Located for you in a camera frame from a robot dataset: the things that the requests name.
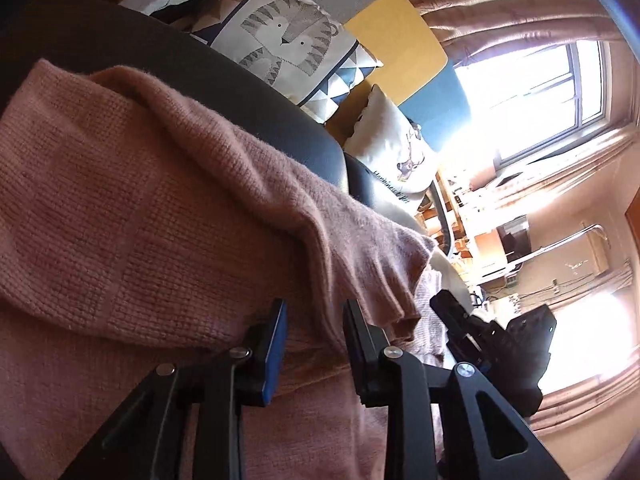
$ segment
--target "curtain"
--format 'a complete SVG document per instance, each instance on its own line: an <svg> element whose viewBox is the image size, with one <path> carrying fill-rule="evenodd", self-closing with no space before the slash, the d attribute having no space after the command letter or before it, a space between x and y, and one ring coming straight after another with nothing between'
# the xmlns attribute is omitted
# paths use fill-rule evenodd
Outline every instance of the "curtain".
<svg viewBox="0 0 640 480"><path fill-rule="evenodd" d="M597 0L410 0L455 66L530 47L619 41Z"/></svg>
<svg viewBox="0 0 640 480"><path fill-rule="evenodd" d="M528 312L544 303L554 312L591 294L612 294L617 290L631 286L633 280L634 272L631 263L627 260L619 269L609 270L599 276L590 274L584 279L576 280L567 286L561 286L559 294L555 294L554 288L550 286L531 294L522 295L520 296L520 311Z"/></svg>
<svg viewBox="0 0 640 480"><path fill-rule="evenodd" d="M508 182L502 175L481 189L462 192L460 215L467 234L489 232L550 204L616 160L637 138L633 124L616 128L561 155L527 164Z"/></svg>
<svg viewBox="0 0 640 480"><path fill-rule="evenodd" d="M625 369L615 376L594 377L546 395L538 412L530 418L530 427L537 436L568 428L606 410L639 386L640 349L636 347Z"/></svg>

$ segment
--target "metal screw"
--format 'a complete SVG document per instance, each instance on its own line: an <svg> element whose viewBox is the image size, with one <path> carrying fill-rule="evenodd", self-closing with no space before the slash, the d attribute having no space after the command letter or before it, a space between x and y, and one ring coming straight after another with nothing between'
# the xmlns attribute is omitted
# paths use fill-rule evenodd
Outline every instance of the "metal screw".
<svg viewBox="0 0 640 480"><path fill-rule="evenodd" d="M229 355L233 359L242 359L243 357L248 357L250 353L251 353L251 350L243 346L236 346L231 350L229 350Z"/></svg>
<svg viewBox="0 0 640 480"><path fill-rule="evenodd" d="M388 346L383 350L383 352L389 359L398 359L399 357L402 357L402 350L397 346Z"/></svg>
<svg viewBox="0 0 640 480"><path fill-rule="evenodd" d="M175 372L175 366L171 363L162 363L156 367L156 374L167 377Z"/></svg>
<svg viewBox="0 0 640 480"><path fill-rule="evenodd" d="M458 373L463 377L471 377L476 373L476 369L469 363L460 363L457 367Z"/></svg>

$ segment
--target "deer print pillow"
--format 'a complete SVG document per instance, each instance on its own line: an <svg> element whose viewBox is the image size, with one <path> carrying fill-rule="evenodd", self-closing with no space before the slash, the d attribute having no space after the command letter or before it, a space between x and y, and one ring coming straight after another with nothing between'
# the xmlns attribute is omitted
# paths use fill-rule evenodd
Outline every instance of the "deer print pillow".
<svg viewBox="0 0 640 480"><path fill-rule="evenodd" d="M438 157L378 85L344 143L344 151L367 166L415 214L438 169Z"/></svg>
<svg viewBox="0 0 640 480"><path fill-rule="evenodd" d="M215 0L191 34L324 123L382 66L312 0Z"/></svg>

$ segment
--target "white pillow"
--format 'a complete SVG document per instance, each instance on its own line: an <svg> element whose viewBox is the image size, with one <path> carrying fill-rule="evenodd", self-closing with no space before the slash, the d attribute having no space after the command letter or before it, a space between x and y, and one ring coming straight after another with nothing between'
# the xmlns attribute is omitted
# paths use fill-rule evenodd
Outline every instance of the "white pillow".
<svg viewBox="0 0 640 480"><path fill-rule="evenodd" d="M386 181L411 214L418 210L438 169L438 157L378 85L344 143L344 151Z"/></svg>

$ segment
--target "pink sweater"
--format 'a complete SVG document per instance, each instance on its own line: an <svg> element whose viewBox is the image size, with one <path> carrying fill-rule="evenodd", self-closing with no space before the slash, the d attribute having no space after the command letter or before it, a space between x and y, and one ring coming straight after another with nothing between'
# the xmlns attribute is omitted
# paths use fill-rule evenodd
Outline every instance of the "pink sweater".
<svg viewBox="0 0 640 480"><path fill-rule="evenodd" d="M0 244L0 441L28 480L57 479L156 364L239 343L275 297L287 354L272 405L245 410L247 478L382 478L385 412L355 395L340 305L443 350L430 238L130 68L34 67L0 120Z"/></svg>

